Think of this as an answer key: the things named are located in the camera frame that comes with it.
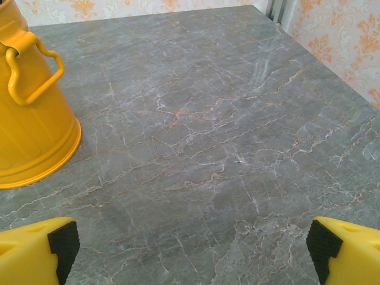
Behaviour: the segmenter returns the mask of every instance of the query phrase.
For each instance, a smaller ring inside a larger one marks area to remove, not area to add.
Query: yellow metal pail
[[[61,57],[29,31],[14,0],[0,5],[0,189],[50,175],[75,153],[80,124],[58,79]],[[52,74],[45,56],[55,59]]]

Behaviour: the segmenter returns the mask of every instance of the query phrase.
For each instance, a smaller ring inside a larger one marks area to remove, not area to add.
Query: floral wallpaper
[[[255,5],[268,0],[16,0],[30,26],[91,21],[206,8]]]
[[[380,110],[380,5],[298,0],[288,32]]]

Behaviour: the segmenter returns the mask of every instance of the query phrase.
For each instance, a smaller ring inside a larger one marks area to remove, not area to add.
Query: marble countertop
[[[318,284],[313,217],[380,228],[379,113],[254,7],[33,30],[83,140],[0,228],[75,218],[67,284]]]

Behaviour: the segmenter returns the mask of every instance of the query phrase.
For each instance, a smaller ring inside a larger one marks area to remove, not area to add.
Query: bucket handle
[[[52,50],[47,50],[41,40],[32,32],[27,32],[27,34],[27,38],[31,40],[31,45],[36,45],[38,50],[43,55],[55,59],[58,69],[53,76],[51,76],[44,84],[38,87],[37,90],[34,91],[28,98],[22,98],[16,91],[18,79],[20,77],[20,69],[17,65],[16,58],[21,55],[15,48],[10,47],[5,53],[5,59],[11,68],[11,77],[8,83],[8,91],[13,100],[21,106],[30,105],[36,101],[50,86],[56,83],[65,72],[64,62],[62,61],[62,58],[59,56],[59,54]]]

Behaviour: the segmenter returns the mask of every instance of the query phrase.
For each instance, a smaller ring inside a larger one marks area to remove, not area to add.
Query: wall
[[[378,0],[297,0],[288,32],[380,110]]]
[[[268,0],[16,0],[30,26],[254,4]]]

